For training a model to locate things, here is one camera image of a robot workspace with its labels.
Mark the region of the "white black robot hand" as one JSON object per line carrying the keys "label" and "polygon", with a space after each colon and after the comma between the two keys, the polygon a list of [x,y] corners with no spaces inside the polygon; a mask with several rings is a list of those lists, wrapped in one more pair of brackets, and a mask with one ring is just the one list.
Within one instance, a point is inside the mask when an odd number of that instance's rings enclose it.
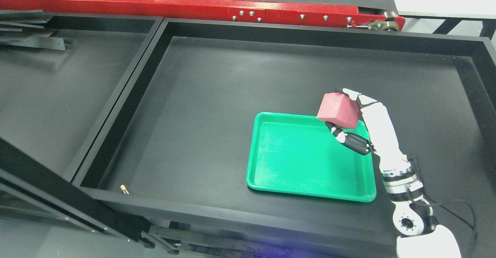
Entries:
{"label": "white black robot hand", "polygon": [[342,129],[324,122],[339,143],[361,155],[374,153],[380,161],[408,161],[399,148],[395,129],[383,103],[347,88],[335,92],[347,94],[361,112],[356,129]]}

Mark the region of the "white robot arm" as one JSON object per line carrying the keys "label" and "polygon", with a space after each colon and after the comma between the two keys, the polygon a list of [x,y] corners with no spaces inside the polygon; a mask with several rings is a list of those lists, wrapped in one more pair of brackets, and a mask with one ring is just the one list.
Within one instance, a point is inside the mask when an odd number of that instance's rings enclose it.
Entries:
{"label": "white robot arm", "polygon": [[424,185],[408,161],[381,160],[379,170],[394,205],[392,223],[399,258],[460,258],[454,234],[438,223],[434,204],[424,196]]}

